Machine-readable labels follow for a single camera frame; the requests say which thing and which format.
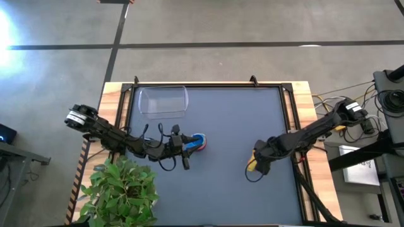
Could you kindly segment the blue measuring cup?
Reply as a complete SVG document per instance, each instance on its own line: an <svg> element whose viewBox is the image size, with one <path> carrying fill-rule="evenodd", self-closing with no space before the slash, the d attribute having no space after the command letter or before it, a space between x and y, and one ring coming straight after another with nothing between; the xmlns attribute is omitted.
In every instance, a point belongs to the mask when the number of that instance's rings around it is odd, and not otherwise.
<svg viewBox="0 0 404 227"><path fill-rule="evenodd" d="M193 134L192 136L185 136L184 150L186 151L199 151L205 146L204 134Z"/></svg>

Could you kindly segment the black metal table frame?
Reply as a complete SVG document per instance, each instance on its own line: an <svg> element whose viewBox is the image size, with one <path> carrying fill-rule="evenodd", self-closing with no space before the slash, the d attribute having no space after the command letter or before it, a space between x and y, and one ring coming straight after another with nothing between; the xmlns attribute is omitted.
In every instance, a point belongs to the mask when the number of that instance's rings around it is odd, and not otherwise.
<svg viewBox="0 0 404 227"><path fill-rule="evenodd" d="M187 82L189 105L180 118L163 120L186 133L207 135L205 150L184 170L160 170L155 207L159 225L303 225L325 221L296 180L301 172L336 218L340 205L324 146L318 143L294 168L274 162L259 182L244 176L251 149L260 137L300 129L317 120L309 84L291 82Z"/></svg>

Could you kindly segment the white box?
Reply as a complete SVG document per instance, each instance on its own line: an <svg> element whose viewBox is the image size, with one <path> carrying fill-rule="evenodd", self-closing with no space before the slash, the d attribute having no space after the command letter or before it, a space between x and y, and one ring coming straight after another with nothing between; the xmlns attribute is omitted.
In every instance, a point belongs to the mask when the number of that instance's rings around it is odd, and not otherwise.
<svg viewBox="0 0 404 227"><path fill-rule="evenodd" d="M346 183L380 186L374 160L361 162L357 165L344 168L342 171L343 179Z"/></svg>

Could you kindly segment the grey metal side stand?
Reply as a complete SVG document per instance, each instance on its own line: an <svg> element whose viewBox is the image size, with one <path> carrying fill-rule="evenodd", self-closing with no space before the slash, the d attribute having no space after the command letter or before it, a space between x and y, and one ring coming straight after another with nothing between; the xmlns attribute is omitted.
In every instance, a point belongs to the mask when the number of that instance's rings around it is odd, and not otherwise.
<svg viewBox="0 0 404 227"><path fill-rule="evenodd" d="M17 191L23 185L31 162L48 165L51 158L0 142L0 227L8 216Z"/></svg>

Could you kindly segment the yellow black hazard strip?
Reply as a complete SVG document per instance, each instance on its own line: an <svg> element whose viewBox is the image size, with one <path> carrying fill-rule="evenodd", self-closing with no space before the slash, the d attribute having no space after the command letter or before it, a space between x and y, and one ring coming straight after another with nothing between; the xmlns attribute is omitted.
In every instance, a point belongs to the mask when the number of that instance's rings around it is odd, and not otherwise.
<svg viewBox="0 0 404 227"><path fill-rule="evenodd" d="M73 186L69 197L68 209L66 211L66 217L64 221L65 225L69 225L73 222L74 211L80 193L80 186L85 171L86 158L88 156L89 148L90 148L90 142L84 139L83 144L81 145L80 157L78 159L76 174L74 176Z"/></svg>

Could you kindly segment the yellow measuring cup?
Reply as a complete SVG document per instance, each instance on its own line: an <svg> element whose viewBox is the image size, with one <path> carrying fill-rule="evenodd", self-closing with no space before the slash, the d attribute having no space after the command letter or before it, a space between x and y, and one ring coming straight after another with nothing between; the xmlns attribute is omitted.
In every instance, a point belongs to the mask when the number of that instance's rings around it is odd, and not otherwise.
<svg viewBox="0 0 404 227"><path fill-rule="evenodd" d="M255 167L256 167L257 162L256 162L256 159L254 156L254 152L255 152L255 150L252 151L252 155L247 163L247 171L249 171L249 172L255 172Z"/></svg>

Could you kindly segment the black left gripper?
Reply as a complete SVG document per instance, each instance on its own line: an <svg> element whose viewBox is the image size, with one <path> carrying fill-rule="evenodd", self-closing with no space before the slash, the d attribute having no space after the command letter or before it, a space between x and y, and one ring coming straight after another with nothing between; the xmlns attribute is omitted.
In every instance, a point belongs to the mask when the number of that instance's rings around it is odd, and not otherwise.
<svg viewBox="0 0 404 227"><path fill-rule="evenodd" d="M174 125L171 129L171 135L169 139L170 154L174 162L172 170L175 169L177 165L176 156L181 157L183 168L185 170L189 170L190 169L189 157L199 149L199 146L184 149L184 144L196 142L198 141L198 138L192 136L185 136L183 134L180 135L179 132L180 132L179 125Z"/></svg>

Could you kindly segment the clear plastic basket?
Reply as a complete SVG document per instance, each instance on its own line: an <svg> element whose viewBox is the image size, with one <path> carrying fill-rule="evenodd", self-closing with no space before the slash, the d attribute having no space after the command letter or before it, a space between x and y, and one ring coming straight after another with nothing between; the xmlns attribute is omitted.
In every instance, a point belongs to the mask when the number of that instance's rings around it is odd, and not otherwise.
<svg viewBox="0 0 404 227"><path fill-rule="evenodd" d="M154 86L142 88L138 109L149 119L169 119L185 116L189 95L185 86Z"/></svg>

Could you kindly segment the black box device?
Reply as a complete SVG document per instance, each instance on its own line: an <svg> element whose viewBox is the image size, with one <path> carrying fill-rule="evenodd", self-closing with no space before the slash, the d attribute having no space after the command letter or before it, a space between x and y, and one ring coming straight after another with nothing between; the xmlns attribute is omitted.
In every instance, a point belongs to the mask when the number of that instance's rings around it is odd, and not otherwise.
<svg viewBox="0 0 404 227"><path fill-rule="evenodd" d="M13 144L17 136L17 131L0 124L0 142L6 144Z"/></svg>

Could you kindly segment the green potted plant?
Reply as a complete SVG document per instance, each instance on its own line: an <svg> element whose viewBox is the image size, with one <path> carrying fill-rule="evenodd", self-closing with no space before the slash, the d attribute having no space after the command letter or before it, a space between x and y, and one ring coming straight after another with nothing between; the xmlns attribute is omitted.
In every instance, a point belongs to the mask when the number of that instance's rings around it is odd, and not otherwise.
<svg viewBox="0 0 404 227"><path fill-rule="evenodd" d="M87 227L147 227L157 218L153 207L159 199L157 174L125 156L107 160L90 176L91 185L82 187L89 201L76 221Z"/></svg>

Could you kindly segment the wooden table board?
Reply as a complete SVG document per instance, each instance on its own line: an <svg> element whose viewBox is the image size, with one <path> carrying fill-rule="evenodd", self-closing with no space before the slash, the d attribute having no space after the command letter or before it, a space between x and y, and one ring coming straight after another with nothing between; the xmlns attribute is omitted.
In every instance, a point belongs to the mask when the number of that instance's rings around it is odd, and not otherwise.
<svg viewBox="0 0 404 227"><path fill-rule="evenodd" d="M105 84L98 112L101 117L119 126L125 126L129 122L129 109L134 101L134 92L138 88L147 86L170 86L169 82L108 82ZM312 93L308 82L306 81L193 81L184 82L183 86L198 88L230 88L238 86L243 88L263 88L269 86L278 86L281 89L282 103L287 112L287 128L300 129L317 120ZM101 144L94 140L86 139L90 142L88 156L94 155L101 149ZM337 199L335 185L332 179L331 170L328 164L327 155L323 150L324 144L317 142L315 147L307 154L306 159L299 164L299 169L309 181L313 191L322 200L324 205L330 210L330 213L336 218L341 219L342 213ZM107 154L101 154L92 160L86 158L85 171L81 181L81 186L90 185L90 175L93 173L93 167L101 164L107 158ZM76 208L74 211L73 222L80 216L80 210L88 199L83 196L80 186L80 193ZM304 225L313 227L315 224L324 226L325 218L315 208L310 200L306 190L303 187L298 188L298 193L302 197Z"/></svg>

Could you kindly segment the grey equipment cart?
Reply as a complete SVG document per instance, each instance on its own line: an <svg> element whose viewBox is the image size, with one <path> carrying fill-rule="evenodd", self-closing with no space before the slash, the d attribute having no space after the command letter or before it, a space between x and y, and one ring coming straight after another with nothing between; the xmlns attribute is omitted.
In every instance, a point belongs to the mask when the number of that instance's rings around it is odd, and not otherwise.
<svg viewBox="0 0 404 227"><path fill-rule="evenodd" d="M383 157L400 227L404 227L404 65L395 70L373 73L375 104L388 126L392 154Z"/></svg>

